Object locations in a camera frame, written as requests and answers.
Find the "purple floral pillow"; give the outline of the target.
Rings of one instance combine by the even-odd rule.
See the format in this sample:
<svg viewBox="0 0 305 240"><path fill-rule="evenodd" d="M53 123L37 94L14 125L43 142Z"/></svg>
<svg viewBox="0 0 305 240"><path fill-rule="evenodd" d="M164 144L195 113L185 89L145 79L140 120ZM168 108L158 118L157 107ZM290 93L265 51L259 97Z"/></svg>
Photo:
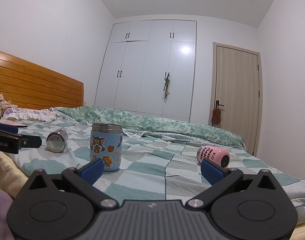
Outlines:
<svg viewBox="0 0 305 240"><path fill-rule="evenodd" d="M57 119L57 115L49 109L8 108L2 120L49 122Z"/></svg>

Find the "pink cup with lettering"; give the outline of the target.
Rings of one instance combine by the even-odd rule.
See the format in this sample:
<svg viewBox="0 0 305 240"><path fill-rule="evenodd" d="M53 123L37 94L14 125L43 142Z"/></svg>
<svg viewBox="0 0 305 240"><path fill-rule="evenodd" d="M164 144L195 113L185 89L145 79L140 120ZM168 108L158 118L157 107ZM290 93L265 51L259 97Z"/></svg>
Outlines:
<svg viewBox="0 0 305 240"><path fill-rule="evenodd" d="M222 168L227 168L230 162L230 153L223 148L206 145L198 149L196 158L199 163L208 159Z"/></svg>

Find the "small stainless steel cup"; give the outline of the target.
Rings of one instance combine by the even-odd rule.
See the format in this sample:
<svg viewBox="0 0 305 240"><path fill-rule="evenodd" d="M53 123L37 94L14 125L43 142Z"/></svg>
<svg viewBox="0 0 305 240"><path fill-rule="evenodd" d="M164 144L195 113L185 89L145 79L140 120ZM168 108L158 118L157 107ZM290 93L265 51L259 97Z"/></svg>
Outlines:
<svg viewBox="0 0 305 240"><path fill-rule="evenodd" d="M64 150L68 141L68 133L65 129L60 128L54 132L51 132L47 139L46 144L49 151L54 153L60 153Z"/></svg>

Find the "orange wooden headboard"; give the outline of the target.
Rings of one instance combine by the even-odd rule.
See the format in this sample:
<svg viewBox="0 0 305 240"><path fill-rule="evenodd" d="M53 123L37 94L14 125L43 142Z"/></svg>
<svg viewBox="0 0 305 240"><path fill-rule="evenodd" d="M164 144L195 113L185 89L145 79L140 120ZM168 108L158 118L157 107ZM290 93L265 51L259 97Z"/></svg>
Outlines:
<svg viewBox="0 0 305 240"><path fill-rule="evenodd" d="M0 94L23 108L84 105L82 82L1 51Z"/></svg>

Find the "white built-in wardrobe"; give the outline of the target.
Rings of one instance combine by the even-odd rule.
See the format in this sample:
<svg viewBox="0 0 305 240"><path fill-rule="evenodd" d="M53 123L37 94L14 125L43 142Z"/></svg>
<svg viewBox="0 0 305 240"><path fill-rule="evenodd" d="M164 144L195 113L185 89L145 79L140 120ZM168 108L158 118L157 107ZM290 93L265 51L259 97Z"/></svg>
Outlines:
<svg viewBox="0 0 305 240"><path fill-rule="evenodd" d="M195 51L195 21L114 24L100 71L95 106L189 121ZM164 100L167 76L170 87Z"/></svg>

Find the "green floral quilt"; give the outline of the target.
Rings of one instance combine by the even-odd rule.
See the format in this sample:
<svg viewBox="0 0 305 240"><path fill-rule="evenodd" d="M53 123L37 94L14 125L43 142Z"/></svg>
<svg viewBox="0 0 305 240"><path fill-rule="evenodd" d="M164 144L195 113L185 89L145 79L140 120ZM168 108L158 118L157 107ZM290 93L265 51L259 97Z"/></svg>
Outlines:
<svg viewBox="0 0 305 240"><path fill-rule="evenodd" d="M246 148L242 136L205 124L138 115L127 111L94 106L54 107L52 111L62 118L75 120L85 125L93 123L115 124L132 131L175 133L228 147L241 148L243 150Z"/></svg>

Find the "checkered green bed sheet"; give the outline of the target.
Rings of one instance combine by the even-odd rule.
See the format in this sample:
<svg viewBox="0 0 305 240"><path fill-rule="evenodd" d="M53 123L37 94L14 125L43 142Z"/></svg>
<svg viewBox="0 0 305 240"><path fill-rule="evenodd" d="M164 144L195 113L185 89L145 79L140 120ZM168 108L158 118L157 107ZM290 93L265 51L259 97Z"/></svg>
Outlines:
<svg viewBox="0 0 305 240"><path fill-rule="evenodd" d="M68 141L62 153L53 153L46 145L25 148L19 154L0 152L0 189L15 197L35 169L48 174L89 162L89 126L57 119L51 122L26 121L20 132L46 139L50 132L63 128ZM119 170L106 172L94 186L118 202L134 200L187 201L209 187L197 161L197 150L204 145L180 134L139 133L123 137Z"/></svg>

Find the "green hanging ornament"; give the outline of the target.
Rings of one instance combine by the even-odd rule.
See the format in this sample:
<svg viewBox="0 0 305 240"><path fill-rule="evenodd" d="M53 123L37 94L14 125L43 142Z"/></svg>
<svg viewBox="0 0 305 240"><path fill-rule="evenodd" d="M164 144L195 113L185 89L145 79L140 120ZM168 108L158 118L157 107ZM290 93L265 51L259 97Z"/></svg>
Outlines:
<svg viewBox="0 0 305 240"><path fill-rule="evenodd" d="M170 77L167 76L165 78L165 83L164 83L164 88L163 88L163 92L164 92L164 100L167 99L168 94L169 94L169 87L170 87Z"/></svg>

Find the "blue cartoon sticker cup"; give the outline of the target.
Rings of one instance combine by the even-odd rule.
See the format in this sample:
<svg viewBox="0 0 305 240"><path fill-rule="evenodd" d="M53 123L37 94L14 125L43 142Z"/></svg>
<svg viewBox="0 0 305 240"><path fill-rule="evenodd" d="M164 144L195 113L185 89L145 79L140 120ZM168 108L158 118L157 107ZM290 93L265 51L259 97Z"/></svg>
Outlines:
<svg viewBox="0 0 305 240"><path fill-rule="evenodd" d="M90 161L101 159L104 170L113 172L121 165L123 128L120 125L93 123L90 136Z"/></svg>

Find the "beige wooden door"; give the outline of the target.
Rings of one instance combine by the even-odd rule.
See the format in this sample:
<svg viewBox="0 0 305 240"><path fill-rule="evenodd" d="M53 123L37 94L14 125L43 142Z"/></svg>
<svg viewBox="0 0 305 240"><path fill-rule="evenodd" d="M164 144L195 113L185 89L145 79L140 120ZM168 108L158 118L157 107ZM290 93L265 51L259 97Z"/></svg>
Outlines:
<svg viewBox="0 0 305 240"><path fill-rule="evenodd" d="M209 124L220 101L218 128L243 137L246 152L256 156L263 111L263 75L258 51L213 43L213 73Z"/></svg>

